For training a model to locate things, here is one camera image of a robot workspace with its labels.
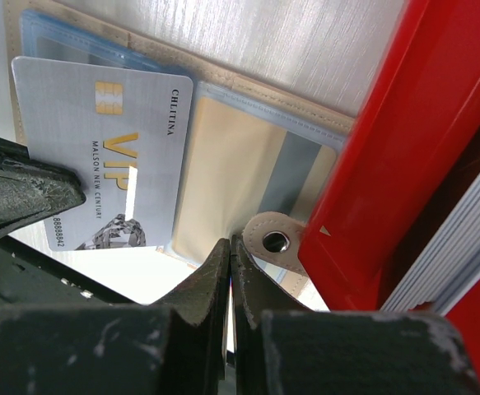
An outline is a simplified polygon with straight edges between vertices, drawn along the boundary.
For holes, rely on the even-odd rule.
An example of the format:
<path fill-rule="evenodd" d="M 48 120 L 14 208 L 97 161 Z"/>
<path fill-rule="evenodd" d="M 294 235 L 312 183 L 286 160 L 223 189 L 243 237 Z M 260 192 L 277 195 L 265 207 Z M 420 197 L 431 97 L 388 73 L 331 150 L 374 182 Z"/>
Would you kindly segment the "red plastic card tray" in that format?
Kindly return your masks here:
<path fill-rule="evenodd" d="M 480 280 L 442 316 L 380 308 L 446 215 L 438 189 L 480 158 L 480 1 L 411 1 L 299 248 L 333 312 L 429 313 L 460 330 L 480 381 Z"/>

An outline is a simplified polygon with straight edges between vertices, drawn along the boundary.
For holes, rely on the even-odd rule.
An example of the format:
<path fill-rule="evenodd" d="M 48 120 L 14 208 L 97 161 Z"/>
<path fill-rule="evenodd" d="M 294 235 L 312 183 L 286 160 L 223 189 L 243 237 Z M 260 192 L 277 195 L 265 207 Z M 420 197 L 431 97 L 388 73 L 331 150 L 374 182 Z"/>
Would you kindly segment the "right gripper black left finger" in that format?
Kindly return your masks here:
<path fill-rule="evenodd" d="M 0 307 L 0 394 L 215 394 L 226 376 L 231 245 L 149 305 Z"/>

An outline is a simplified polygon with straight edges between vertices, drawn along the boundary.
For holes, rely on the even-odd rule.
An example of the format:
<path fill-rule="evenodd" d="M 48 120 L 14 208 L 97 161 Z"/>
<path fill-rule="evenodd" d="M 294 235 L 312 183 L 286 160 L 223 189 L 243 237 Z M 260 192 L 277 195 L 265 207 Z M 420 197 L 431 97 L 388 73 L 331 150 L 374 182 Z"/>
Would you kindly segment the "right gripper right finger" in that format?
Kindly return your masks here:
<path fill-rule="evenodd" d="M 240 394 L 479 394 L 456 328 L 428 313 L 317 312 L 231 240 Z"/>

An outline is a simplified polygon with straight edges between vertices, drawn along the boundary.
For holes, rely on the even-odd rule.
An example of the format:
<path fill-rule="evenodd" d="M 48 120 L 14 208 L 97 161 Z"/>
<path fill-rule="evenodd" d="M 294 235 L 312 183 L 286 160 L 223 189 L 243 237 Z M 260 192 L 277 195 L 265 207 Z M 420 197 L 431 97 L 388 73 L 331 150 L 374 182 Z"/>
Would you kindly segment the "silver VIP credit card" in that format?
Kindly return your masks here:
<path fill-rule="evenodd" d="M 12 60 L 30 156 L 71 170 L 86 200 L 45 221 L 54 251 L 167 244 L 191 78 L 42 58 Z"/>

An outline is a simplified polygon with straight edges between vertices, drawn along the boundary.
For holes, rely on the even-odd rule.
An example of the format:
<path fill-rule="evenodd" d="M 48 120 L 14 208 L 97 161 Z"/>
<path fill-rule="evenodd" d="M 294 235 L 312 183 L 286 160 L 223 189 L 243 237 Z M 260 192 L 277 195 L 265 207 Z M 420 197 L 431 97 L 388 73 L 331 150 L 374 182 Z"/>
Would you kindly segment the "gold credit card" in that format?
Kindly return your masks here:
<path fill-rule="evenodd" d="M 305 222 L 338 153 L 210 97 L 198 100 L 171 248 L 202 263 L 258 213 Z"/>

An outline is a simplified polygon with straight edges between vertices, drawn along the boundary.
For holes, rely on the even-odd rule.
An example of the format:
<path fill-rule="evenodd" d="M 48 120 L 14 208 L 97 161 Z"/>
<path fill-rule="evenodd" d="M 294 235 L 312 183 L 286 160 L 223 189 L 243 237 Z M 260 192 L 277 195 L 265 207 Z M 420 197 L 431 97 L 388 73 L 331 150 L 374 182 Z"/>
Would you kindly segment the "beige card holder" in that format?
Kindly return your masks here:
<path fill-rule="evenodd" d="M 344 115 L 57 1 L 4 4 L 17 138 L 80 177 L 55 251 L 154 247 L 193 265 L 239 235 L 291 295 Z"/>

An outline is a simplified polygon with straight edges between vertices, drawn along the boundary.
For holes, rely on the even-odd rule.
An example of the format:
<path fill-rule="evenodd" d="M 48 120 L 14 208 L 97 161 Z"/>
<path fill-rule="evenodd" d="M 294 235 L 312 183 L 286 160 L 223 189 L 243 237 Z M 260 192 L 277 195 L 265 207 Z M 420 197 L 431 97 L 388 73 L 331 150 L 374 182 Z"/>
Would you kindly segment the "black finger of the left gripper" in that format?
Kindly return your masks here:
<path fill-rule="evenodd" d="M 0 138 L 0 239 L 85 201 L 72 171 L 33 160 L 25 146 Z"/>

